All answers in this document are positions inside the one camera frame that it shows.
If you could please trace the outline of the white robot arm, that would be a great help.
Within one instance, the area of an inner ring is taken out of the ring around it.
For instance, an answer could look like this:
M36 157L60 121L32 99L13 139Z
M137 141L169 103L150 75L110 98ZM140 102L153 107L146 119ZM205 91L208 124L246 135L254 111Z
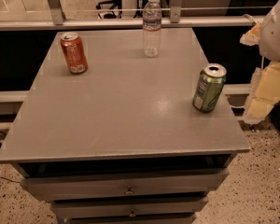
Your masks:
M280 0L260 26L259 53L268 60L280 62Z

